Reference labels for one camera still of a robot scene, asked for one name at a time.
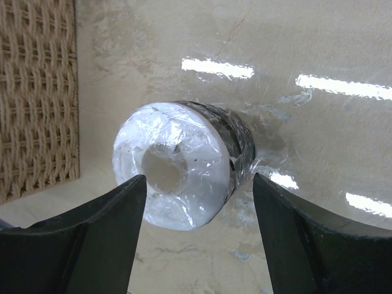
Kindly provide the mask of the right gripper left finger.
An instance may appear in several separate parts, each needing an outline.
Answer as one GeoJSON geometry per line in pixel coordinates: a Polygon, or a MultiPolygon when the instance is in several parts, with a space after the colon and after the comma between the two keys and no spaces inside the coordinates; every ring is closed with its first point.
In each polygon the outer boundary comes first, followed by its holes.
{"type": "Polygon", "coordinates": [[[43,241],[57,269],[49,293],[126,293],[146,203],[137,175],[70,211],[28,230],[43,241]]]}

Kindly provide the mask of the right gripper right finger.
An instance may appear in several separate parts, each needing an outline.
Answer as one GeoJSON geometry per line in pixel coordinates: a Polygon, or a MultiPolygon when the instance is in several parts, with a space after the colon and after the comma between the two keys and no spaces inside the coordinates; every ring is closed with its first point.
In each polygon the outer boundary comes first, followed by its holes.
{"type": "Polygon", "coordinates": [[[274,293],[391,293],[391,230],[335,214],[260,174],[253,196],[274,293]]]}

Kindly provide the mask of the black tissue roll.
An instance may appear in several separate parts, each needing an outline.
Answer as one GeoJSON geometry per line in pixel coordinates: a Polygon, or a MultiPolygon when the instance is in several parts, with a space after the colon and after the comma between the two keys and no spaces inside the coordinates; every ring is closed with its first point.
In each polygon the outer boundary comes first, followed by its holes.
{"type": "Polygon", "coordinates": [[[192,101],[136,109],[113,144],[116,182],[146,177],[144,219],[177,231],[209,223],[252,171],[255,141],[226,108],[192,101]]]}

